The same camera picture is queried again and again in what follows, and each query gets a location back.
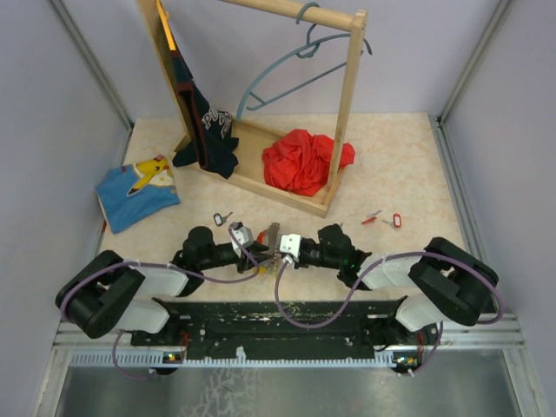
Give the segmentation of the grey key organiser plate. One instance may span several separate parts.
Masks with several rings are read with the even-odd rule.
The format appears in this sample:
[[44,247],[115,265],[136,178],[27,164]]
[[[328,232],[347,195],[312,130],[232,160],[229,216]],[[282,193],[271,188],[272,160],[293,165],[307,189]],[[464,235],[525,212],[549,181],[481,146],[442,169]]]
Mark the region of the grey key organiser plate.
[[266,238],[268,246],[267,253],[270,255],[270,260],[273,260],[276,250],[280,245],[280,224],[278,222],[272,222],[266,229]]

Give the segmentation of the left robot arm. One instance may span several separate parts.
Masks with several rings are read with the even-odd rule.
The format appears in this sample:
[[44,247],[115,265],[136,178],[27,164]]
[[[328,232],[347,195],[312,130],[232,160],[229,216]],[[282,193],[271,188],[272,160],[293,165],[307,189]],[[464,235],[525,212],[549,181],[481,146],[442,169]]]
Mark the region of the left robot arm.
[[249,281],[271,259],[269,247],[242,223],[232,224],[228,237],[229,243],[217,244],[210,228],[192,228],[165,264],[125,260],[105,250],[63,286],[55,305],[65,321],[90,339],[118,329],[143,331],[171,344],[179,338],[181,324],[170,317],[161,298],[192,295],[206,281]]

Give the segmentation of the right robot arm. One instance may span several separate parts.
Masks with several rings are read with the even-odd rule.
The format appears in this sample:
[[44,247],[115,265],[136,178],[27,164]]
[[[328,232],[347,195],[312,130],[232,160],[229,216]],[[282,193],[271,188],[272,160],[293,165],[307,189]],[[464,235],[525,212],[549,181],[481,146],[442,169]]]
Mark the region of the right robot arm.
[[472,327],[496,288],[496,273],[443,237],[434,237],[421,252],[377,255],[357,249],[338,224],[320,229],[315,241],[290,234],[280,251],[296,268],[329,268],[349,288],[373,291],[402,288],[404,295],[388,322],[389,336],[409,343],[419,330],[442,321]]

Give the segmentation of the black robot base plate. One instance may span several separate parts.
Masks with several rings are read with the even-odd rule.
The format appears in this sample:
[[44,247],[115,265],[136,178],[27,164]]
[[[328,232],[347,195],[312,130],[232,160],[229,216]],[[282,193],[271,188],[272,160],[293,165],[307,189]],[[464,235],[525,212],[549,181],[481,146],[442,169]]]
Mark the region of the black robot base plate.
[[247,359],[372,359],[393,346],[435,343],[438,330],[428,325],[406,330],[394,318],[399,301],[291,301],[286,314],[309,325],[288,322],[273,302],[186,302],[168,304],[170,317],[156,334],[134,331],[134,347],[178,346],[188,359],[234,359],[242,348]]

